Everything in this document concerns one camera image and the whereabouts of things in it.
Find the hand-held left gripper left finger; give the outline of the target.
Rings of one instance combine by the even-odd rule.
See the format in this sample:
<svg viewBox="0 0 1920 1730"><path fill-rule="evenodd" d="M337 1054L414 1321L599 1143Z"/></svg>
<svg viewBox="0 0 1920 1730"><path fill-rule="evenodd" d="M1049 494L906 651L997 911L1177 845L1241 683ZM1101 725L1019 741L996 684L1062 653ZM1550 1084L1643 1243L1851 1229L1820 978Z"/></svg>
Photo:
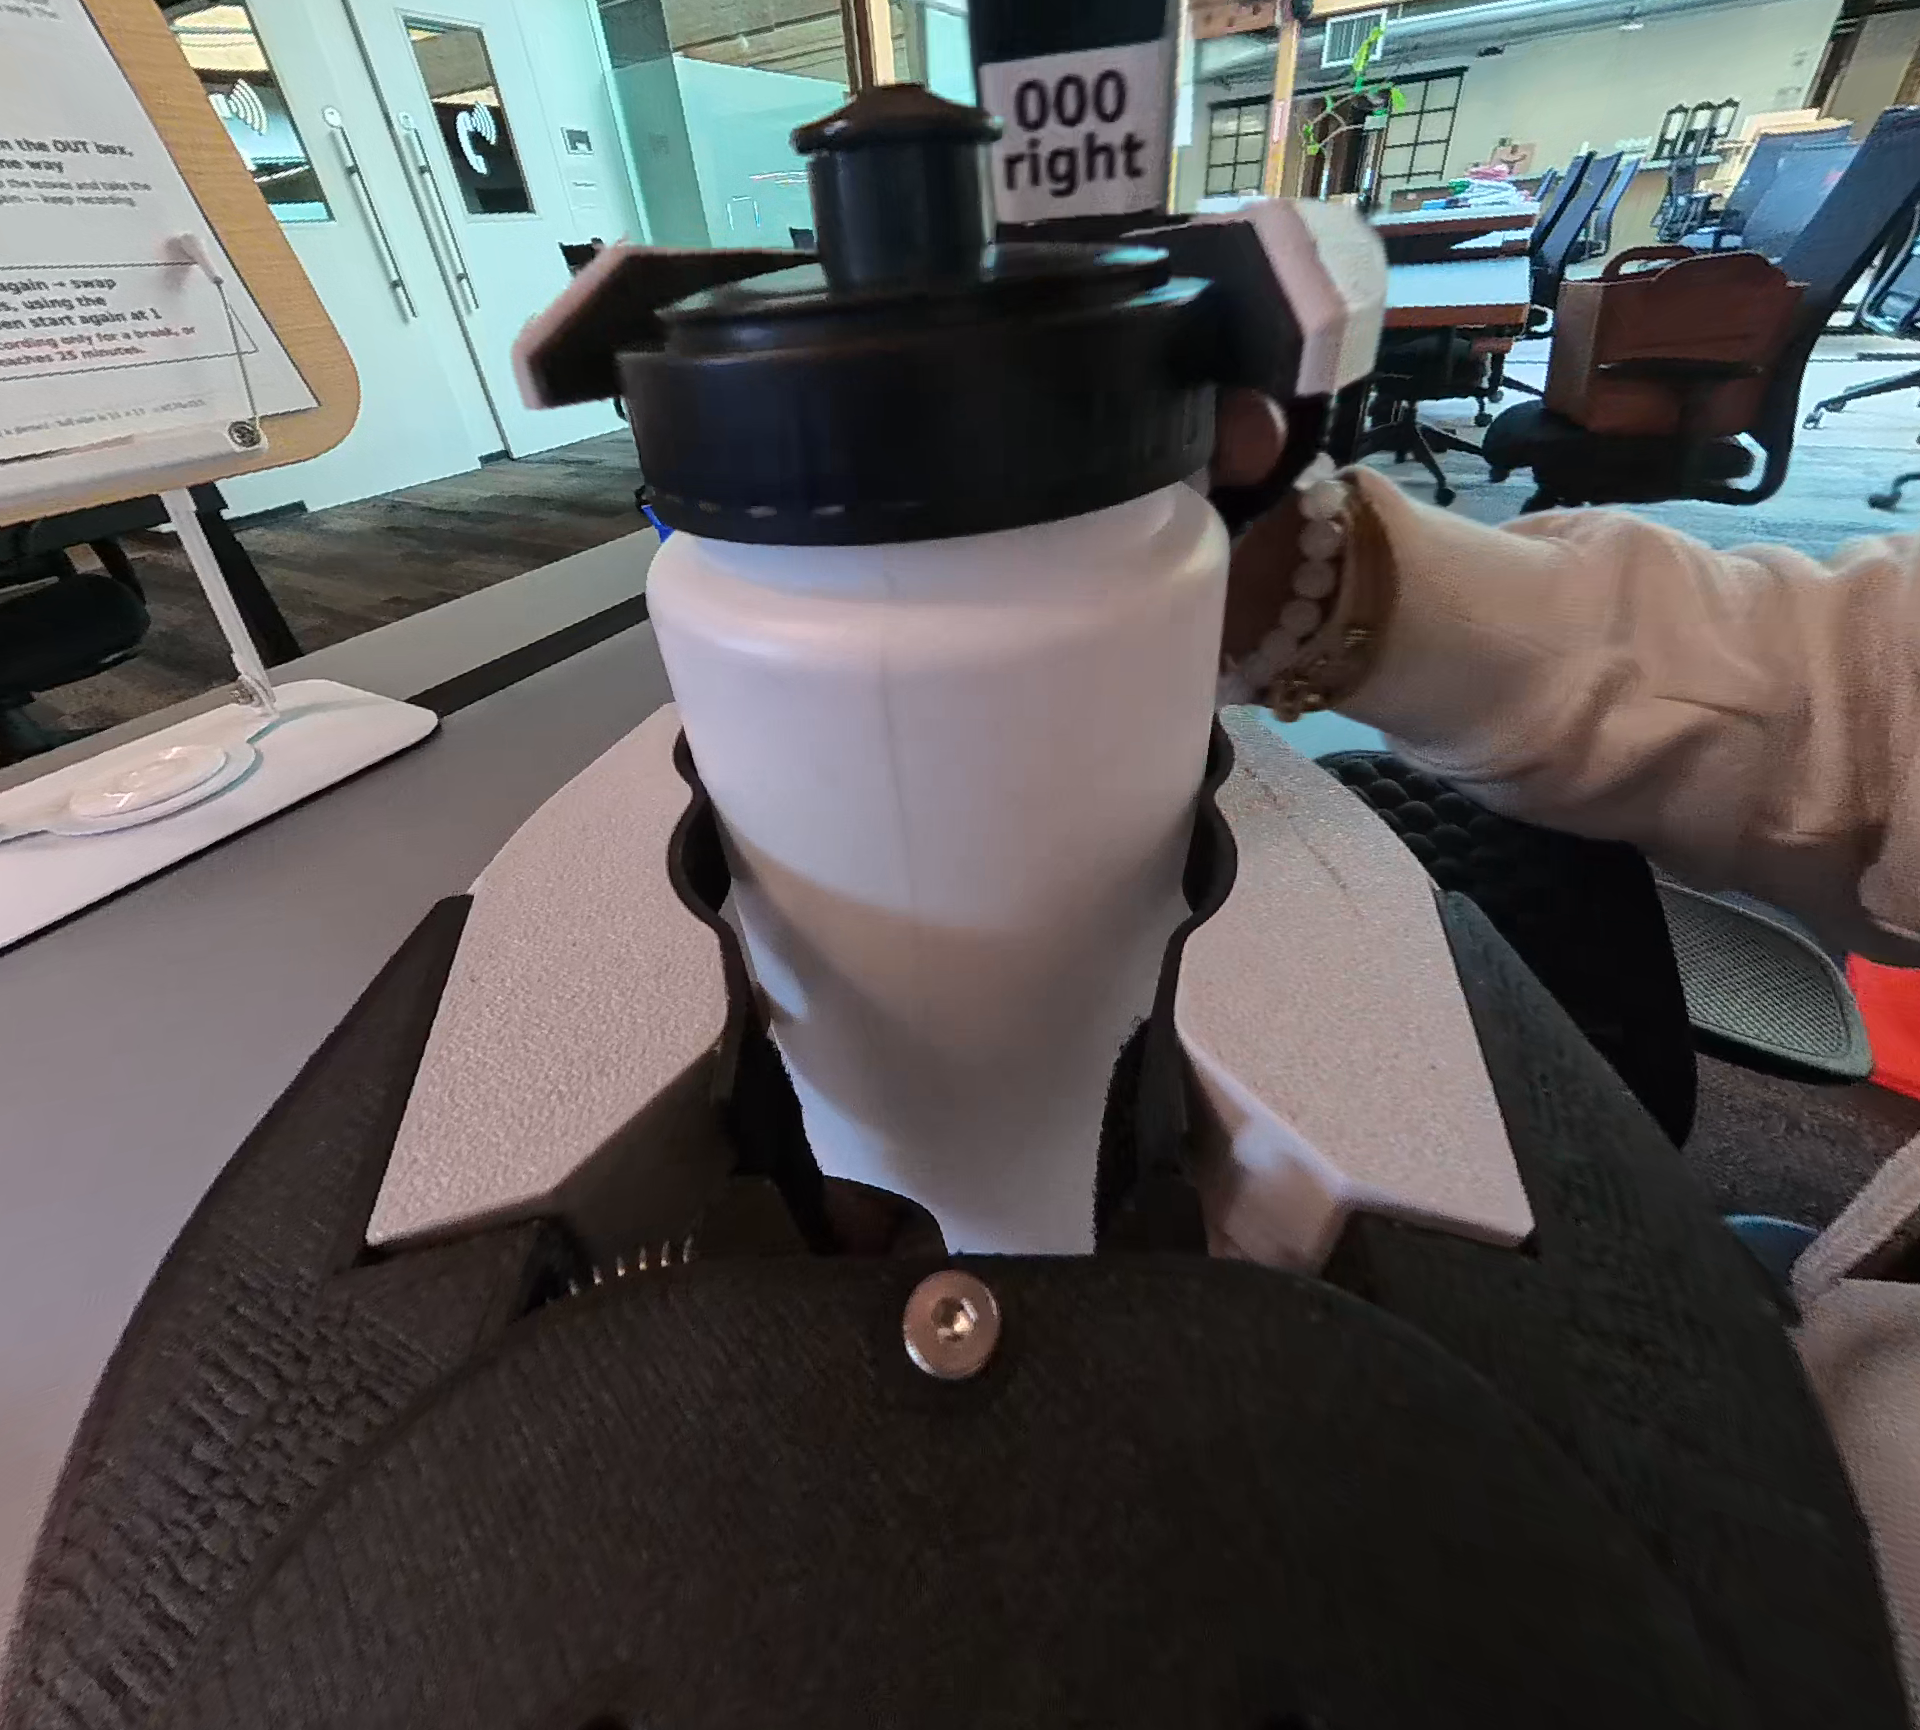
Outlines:
<svg viewBox="0 0 1920 1730"><path fill-rule="evenodd" d="M688 1239L729 1177L722 940L668 873L679 738L665 703L473 878L369 1251L550 1223L612 1262Z"/></svg>

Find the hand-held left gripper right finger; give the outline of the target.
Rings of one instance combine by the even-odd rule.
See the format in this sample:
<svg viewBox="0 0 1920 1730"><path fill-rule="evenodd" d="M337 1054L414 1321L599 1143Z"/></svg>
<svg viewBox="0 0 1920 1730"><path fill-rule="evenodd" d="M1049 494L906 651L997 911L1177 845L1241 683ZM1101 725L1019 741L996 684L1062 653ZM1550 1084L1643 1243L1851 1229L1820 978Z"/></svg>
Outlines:
<svg viewBox="0 0 1920 1730"><path fill-rule="evenodd" d="M1174 996L1210 1253L1313 1274L1356 1217L1521 1246L1534 1217L1428 871L1260 713L1219 725L1236 871Z"/></svg>

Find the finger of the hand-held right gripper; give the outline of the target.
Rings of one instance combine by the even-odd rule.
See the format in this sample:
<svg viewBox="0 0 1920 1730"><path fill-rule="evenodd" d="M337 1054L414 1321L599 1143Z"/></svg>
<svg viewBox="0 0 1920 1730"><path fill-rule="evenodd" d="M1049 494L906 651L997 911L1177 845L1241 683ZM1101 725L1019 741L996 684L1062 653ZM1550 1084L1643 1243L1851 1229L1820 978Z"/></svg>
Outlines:
<svg viewBox="0 0 1920 1730"><path fill-rule="evenodd" d="M656 354L665 344L664 312L736 282L815 262L793 249L672 249L560 244L567 282L534 312L511 347L513 378L529 411L621 403L625 354Z"/></svg>
<svg viewBox="0 0 1920 1730"><path fill-rule="evenodd" d="M1163 253L1165 281L1120 330L1122 381L1331 401L1371 376L1388 262L1356 206L1241 201L1140 227L1129 240Z"/></svg>

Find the black bottle lid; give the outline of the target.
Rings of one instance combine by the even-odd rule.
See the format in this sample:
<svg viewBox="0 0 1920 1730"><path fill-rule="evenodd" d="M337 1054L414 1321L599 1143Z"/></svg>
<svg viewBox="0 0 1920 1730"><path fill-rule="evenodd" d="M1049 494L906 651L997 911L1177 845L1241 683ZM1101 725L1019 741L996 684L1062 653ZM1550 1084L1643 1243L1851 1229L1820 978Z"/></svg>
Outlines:
<svg viewBox="0 0 1920 1730"><path fill-rule="evenodd" d="M737 546L972 538L1187 481L1206 285L1143 246L999 244L996 119L891 84L793 134L818 254L640 262L614 363L670 532Z"/></svg>

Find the white plastic bottle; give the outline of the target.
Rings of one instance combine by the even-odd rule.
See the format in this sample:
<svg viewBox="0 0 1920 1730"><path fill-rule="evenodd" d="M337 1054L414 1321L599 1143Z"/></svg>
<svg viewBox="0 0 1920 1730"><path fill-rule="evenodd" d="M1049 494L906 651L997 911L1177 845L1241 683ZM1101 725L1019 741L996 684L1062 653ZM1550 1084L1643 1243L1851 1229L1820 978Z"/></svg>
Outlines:
<svg viewBox="0 0 1920 1730"><path fill-rule="evenodd" d="M944 542L661 542L646 606L820 1169L1079 1257L1210 750L1230 536L1174 484Z"/></svg>

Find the person's left hand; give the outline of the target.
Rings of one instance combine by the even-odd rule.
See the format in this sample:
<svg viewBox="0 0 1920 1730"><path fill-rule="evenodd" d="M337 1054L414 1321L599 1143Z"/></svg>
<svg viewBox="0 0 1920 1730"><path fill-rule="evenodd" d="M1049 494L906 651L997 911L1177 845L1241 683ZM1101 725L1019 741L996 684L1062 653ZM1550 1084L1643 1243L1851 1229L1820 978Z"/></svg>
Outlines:
<svg viewBox="0 0 1920 1730"><path fill-rule="evenodd" d="M899 1192L844 1177L824 1178L824 1208L833 1248L851 1259L944 1262L939 1223Z"/></svg>

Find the wooden office table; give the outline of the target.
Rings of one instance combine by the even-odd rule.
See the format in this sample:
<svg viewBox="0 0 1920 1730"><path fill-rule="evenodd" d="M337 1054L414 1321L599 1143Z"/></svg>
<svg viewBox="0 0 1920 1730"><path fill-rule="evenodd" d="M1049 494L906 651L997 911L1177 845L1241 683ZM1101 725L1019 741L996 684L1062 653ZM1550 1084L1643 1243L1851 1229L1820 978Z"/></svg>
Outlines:
<svg viewBox="0 0 1920 1730"><path fill-rule="evenodd" d="M1538 206L1394 210L1370 223L1383 246L1383 326L1394 332L1516 334L1531 308L1530 246Z"/></svg>

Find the green potted plant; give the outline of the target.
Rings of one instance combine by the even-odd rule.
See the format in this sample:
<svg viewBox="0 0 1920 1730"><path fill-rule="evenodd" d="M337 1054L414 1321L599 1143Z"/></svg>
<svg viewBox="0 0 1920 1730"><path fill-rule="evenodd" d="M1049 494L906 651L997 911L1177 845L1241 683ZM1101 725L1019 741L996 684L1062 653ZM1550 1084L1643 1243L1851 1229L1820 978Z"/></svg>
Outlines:
<svg viewBox="0 0 1920 1730"><path fill-rule="evenodd" d="M1385 38L1385 15L1367 17L1367 31L1352 42L1341 82L1304 111L1297 143L1297 195L1318 202L1373 202L1378 148L1405 108L1402 89L1375 73Z"/></svg>

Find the wooden support column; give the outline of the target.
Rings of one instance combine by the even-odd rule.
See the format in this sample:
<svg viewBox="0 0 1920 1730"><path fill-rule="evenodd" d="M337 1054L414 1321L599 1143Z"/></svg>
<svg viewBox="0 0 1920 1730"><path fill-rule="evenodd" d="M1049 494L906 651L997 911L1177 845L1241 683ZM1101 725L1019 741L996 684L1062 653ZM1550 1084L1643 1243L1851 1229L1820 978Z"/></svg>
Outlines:
<svg viewBox="0 0 1920 1730"><path fill-rule="evenodd" d="M1274 60L1265 112L1260 195L1284 197L1292 137L1292 96L1297 80L1301 19L1296 0L1274 0Z"/></svg>

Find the brown leather bag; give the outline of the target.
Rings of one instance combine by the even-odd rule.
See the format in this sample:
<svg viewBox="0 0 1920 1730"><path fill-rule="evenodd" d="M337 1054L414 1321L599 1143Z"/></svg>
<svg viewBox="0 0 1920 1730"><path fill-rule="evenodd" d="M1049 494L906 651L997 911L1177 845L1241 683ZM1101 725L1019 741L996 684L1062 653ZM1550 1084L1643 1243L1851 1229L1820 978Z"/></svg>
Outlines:
<svg viewBox="0 0 1920 1730"><path fill-rule="evenodd" d="M1603 439L1737 437L1760 419L1804 295L1748 251L1619 254L1556 293L1543 412Z"/></svg>

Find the instruction sheet on stand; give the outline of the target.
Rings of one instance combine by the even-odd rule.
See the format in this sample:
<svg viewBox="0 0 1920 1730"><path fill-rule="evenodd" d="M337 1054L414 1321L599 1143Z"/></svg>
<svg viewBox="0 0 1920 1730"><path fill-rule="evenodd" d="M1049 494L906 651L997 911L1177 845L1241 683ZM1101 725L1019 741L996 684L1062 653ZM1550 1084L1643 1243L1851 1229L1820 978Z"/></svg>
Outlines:
<svg viewBox="0 0 1920 1730"><path fill-rule="evenodd" d="M4 0L4 525L300 466L359 412L154 0Z"/></svg>

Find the white board stand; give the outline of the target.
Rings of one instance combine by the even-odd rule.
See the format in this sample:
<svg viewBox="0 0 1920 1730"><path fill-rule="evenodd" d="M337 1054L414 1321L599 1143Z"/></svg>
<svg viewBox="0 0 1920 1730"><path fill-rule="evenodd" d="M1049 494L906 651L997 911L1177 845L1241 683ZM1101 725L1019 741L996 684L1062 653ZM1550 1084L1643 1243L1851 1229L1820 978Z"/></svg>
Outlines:
<svg viewBox="0 0 1920 1730"><path fill-rule="evenodd" d="M257 713L259 722L269 726L279 715L276 686L228 583L228 573L213 551L206 523L186 491L158 492L158 501L225 643L236 691Z"/></svg>

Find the orange traffic cone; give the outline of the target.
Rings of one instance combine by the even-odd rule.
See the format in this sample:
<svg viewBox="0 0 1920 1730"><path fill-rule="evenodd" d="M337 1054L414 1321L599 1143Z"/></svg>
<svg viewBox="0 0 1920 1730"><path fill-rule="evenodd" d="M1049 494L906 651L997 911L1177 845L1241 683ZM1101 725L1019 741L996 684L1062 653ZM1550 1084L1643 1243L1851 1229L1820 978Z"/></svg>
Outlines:
<svg viewBox="0 0 1920 1730"><path fill-rule="evenodd" d="M1871 1054L1867 1080L1879 1090L1916 1102L1920 1097L1917 969L1894 969L1847 955L1843 975Z"/></svg>

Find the black wall sign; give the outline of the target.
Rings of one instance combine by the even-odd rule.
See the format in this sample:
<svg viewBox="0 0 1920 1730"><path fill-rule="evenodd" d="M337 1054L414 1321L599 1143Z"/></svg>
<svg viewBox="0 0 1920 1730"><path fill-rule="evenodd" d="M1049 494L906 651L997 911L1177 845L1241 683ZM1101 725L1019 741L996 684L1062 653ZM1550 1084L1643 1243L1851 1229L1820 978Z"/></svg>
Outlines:
<svg viewBox="0 0 1920 1730"><path fill-rule="evenodd" d="M534 216L483 31L424 15L404 15L402 29L467 219Z"/></svg>

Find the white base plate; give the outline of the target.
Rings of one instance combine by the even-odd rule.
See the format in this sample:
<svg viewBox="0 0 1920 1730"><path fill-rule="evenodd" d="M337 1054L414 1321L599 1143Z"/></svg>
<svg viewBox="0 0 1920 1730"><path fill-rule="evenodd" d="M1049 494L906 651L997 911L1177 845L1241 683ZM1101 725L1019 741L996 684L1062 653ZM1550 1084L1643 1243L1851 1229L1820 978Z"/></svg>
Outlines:
<svg viewBox="0 0 1920 1730"><path fill-rule="evenodd" d="M312 681L231 703L1 797L1 951L398 758L438 730L424 706Z"/></svg>

